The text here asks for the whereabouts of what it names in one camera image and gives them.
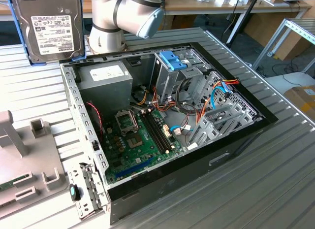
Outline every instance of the ram slot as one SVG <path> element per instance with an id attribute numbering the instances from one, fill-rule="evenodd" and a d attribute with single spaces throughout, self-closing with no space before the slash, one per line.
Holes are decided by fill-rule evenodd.
<path id="1" fill-rule="evenodd" d="M 164 154 L 166 150 L 171 150 L 171 145 L 166 139 L 165 135 L 162 133 L 158 125 L 156 124 L 154 118 L 151 114 L 141 117 L 142 122 L 147 128 L 150 136 L 152 137 L 154 143 L 157 145 L 158 150 L 161 154 Z"/>

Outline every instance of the blue drive bay latch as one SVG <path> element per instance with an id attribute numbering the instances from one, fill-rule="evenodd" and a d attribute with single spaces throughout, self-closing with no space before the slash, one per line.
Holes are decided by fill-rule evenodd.
<path id="1" fill-rule="evenodd" d="M 164 62 L 170 65 L 171 70 L 186 69 L 187 65 L 183 64 L 179 57 L 176 56 L 172 51 L 162 51 L 159 53 Z"/>

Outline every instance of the expansion slot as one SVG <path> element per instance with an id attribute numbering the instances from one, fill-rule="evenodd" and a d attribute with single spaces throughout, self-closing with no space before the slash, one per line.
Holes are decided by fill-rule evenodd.
<path id="1" fill-rule="evenodd" d="M 144 123 L 147 131 L 149 132 L 154 143 L 157 145 L 158 151 L 161 154 L 165 154 L 165 151 L 171 151 L 171 145 L 166 139 L 165 135 L 160 130 L 159 126 L 155 122 L 151 114 L 141 116 L 141 120 Z"/>
<path id="2" fill-rule="evenodd" d="M 153 158 L 150 158 L 148 160 L 146 160 L 145 162 L 141 163 L 141 164 L 138 164 L 138 165 L 135 165 L 135 166 L 132 166 L 126 170 L 123 170 L 121 172 L 118 172 L 117 174 L 115 174 L 116 178 L 118 177 L 122 177 L 122 176 L 125 176 L 127 174 L 130 174 L 130 173 L 133 173 L 143 167 L 146 167 L 147 165 L 149 165 L 151 163 L 151 161 L 153 160 Z"/>

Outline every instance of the computer case side panel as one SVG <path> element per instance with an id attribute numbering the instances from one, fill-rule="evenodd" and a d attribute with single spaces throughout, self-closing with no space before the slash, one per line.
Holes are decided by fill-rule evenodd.
<path id="1" fill-rule="evenodd" d="M 259 133 L 253 133 L 251 135 L 245 136 L 242 139 L 237 140 L 225 147 L 211 152 L 203 158 L 200 158 L 191 164 L 188 164 L 164 177 L 159 178 L 152 183 L 143 186 L 142 188 L 117 198 L 111 203 L 111 224 L 121 220 L 128 215 L 133 214 L 137 210 L 157 201 L 158 199 L 168 195 L 169 193 L 189 184 L 190 182 L 196 180 L 218 166 L 224 164 L 228 160 L 234 158 L 245 148 L 252 143 Z M 109 195 L 114 198 L 114 191 L 117 191 L 116 187 L 109 190 Z"/>

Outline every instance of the green motherboard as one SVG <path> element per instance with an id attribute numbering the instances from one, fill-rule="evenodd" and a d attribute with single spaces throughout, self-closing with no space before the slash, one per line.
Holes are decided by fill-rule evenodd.
<path id="1" fill-rule="evenodd" d="M 154 120 L 156 126 L 160 128 L 159 133 L 163 133 L 164 120 L 159 111 L 154 110 L 148 115 L 151 118 L 150 120 Z M 106 134 L 101 145 L 109 162 L 109 168 L 105 175 L 110 184 L 183 152 L 179 142 L 172 136 L 164 138 L 168 142 L 166 145 L 170 146 L 169 150 L 162 150 L 163 148 L 159 142 L 161 136 L 157 139 L 157 136 L 152 137 L 150 135 L 152 128 L 148 126 L 148 122 L 144 120 L 143 115 L 135 114 L 135 120 L 139 130 L 130 131 L 126 135 L 121 134 L 116 121 L 106 123 Z"/>
<path id="2" fill-rule="evenodd" d="M 29 176 L 28 174 L 27 174 L 27 175 L 23 175 L 23 176 L 19 176 L 19 177 L 14 178 L 14 179 L 12 179 L 12 180 L 10 180 L 10 181 L 1 183 L 1 184 L 0 184 L 0 192 L 1 192 L 1 191 L 4 191 L 4 190 L 6 190 L 6 189 L 9 189 L 9 188 L 14 187 L 14 185 L 13 185 L 14 182 L 19 181 L 19 180 L 22 180 L 22 179 L 24 179 L 24 178 L 26 178 L 26 177 L 28 177 L 28 176 Z"/>

